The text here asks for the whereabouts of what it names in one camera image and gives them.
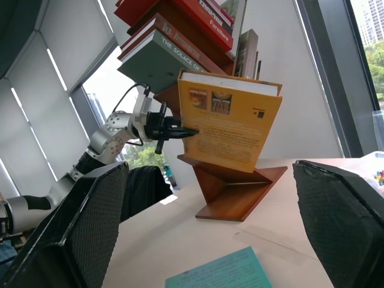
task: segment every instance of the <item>clear plastic box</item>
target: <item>clear plastic box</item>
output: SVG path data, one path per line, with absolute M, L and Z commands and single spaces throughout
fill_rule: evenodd
M 380 175 L 382 177 L 382 181 L 380 181 L 379 175 L 377 175 L 378 172 L 384 174 L 384 152 L 372 152 L 343 166 L 342 169 L 359 175 L 384 197 L 384 176 Z

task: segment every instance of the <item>ceiling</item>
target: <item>ceiling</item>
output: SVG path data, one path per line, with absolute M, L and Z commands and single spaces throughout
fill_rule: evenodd
M 0 0 L 0 79 L 32 33 L 42 0 Z

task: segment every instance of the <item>colorful toy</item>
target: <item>colorful toy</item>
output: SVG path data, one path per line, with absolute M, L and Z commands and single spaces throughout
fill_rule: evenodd
M 384 170 L 383 171 L 377 171 L 376 175 L 373 176 L 377 183 L 379 183 L 380 186 L 384 186 Z

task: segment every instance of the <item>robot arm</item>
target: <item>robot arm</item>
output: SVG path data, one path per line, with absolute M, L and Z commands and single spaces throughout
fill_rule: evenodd
M 51 187 L 47 196 L 20 196 L 1 201 L 0 236 L 37 227 L 60 205 L 80 177 L 115 162 L 126 143 L 137 145 L 131 143 L 131 140 L 139 139 L 141 145 L 143 141 L 157 140 L 156 153 L 160 154 L 165 140 L 181 139 L 198 133 L 181 127 L 180 118 L 165 117 L 166 103 L 161 105 L 160 112 L 149 112 L 152 99 L 148 94 L 147 86 L 144 94 L 139 94 L 132 114 L 115 111 L 117 107 L 114 109 L 106 123 L 91 136 L 90 144 L 77 164 Z

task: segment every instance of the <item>red book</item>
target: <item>red book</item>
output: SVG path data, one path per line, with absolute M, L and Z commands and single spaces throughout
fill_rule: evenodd
M 185 14 L 192 18 L 197 26 L 217 43 L 223 51 L 232 49 L 233 38 L 214 18 L 203 8 L 199 0 L 161 0 L 172 1 Z M 133 26 L 158 0 L 124 0 L 115 14 Z
M 155 29 L 174 42 L 181 50 L 193 58 L 208 72 L 225 74 L 219 66 L 210 60 L 203 52 L 200 51 L 200 49 L 192 44 L 184 35 L 182 35 L 158 13 L 121 46 L 122 53 L 118 59 L 121 60 L 124 58 L 129 51 L 135 48 L 149 33 Z
M 220 9 L 220 11 L 222 12 L 222 14 L 229 20 L 229 22 L 233 25 L 234 24 L 234 21 L 233 19 L 228 15 L 228 13 L 226 13 L 226 11 L 224 9 L 222 9 L 222 7 L 220 5 L 217 4 L 217 2 L 215 0 L 211 0 L 212 3 L 218 8 Z
M 120 4 L 121 4 L 123 1 L 124 1 L 124 0 L 119 0 L 118 2 L 116 2 L 115 6 L 116 6 L 116 7 L 119 7 Z

